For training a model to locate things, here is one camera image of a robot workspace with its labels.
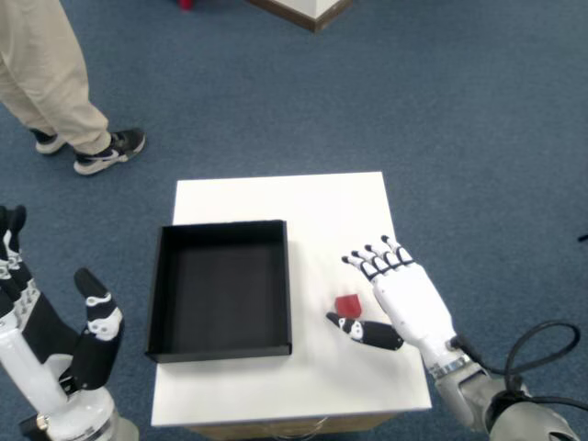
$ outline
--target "black sneaker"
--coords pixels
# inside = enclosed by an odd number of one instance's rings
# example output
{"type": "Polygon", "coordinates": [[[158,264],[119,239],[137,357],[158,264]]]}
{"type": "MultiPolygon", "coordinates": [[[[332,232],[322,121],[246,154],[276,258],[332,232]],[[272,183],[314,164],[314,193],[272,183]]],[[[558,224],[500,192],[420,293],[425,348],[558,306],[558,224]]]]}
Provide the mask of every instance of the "black sneaker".
{"type": "Polygon", "coordinates": [[[145,134],[139,129],[110,133],[109,146],[97,154],[77,153],[73,169],[80,175],[93,175],[116,163],[125,163],[145,145],[145,134]]]}
{"type": "Polygon", "coordinates": [[[37,140],[35,150],[41,154],[57,153],[59,149],[67,144],[59,135],[50,136],[37,129],[31,129],[30,132],[35,135],[35,139],[37,140]]]}

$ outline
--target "white tabletop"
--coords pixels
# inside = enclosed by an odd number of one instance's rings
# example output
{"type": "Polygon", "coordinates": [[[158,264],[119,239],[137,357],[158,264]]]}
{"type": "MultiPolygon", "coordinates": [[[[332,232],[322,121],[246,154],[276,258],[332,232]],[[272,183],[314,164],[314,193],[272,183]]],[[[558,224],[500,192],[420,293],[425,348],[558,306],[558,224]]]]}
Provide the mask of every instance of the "white tabletop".
{"type": "Polygon", "coordinates": [[[431,406],[418,352],[360,345],[327,321],[357,293],[362,319],[387,322],[341,255],[393,235],[381,173],[179,181],[174,224],[288,223],[291,356],[157,366],[152,424],[204,425],[397,413],[431,406]]]}

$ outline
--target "black tray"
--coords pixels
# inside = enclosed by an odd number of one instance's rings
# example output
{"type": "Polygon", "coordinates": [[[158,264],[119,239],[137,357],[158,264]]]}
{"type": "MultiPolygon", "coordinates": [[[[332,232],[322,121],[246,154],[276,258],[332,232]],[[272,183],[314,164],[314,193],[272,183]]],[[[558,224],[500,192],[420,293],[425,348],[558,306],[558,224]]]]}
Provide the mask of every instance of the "black tray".
{"type": "Polygon", "coordinates": [[[147,356],[171,363],[291,352],[284,221],[161,229],[147,356]]]}

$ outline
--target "person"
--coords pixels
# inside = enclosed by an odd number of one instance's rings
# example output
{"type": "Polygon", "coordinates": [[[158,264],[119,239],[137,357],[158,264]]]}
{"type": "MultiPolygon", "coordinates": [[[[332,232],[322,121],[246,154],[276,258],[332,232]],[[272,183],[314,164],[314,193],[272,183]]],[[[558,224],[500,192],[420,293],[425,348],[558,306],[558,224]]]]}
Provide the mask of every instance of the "person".
{"type": "Polygon", "coordinates": [[[71,145],[80,175],[126,162],[145,144],[142,130],[109,132],[89,101],[84,55],[59,0],[0,0],[0,101],[39,153],[71,145]]]}

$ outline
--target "red object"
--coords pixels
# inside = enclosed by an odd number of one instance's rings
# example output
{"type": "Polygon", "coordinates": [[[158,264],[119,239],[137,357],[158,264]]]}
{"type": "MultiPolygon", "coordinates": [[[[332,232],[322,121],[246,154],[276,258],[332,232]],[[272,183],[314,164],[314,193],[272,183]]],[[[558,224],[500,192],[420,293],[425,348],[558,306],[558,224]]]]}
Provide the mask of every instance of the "red object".
{"type": "Polygon", "coordinates": [[[357,294],[337,297],[334,301],[337,314],[346,319],[358,319],[361,315],[361,304],[357,294]]]}
{"type": "Polygon", "coordinates": [[[179,0],[180,1],[180,7],[182,9],[184,9],[185,11],[187,11],[188,9],[192,9],[192,6],[194,5],[194,0],[179,0]]]}

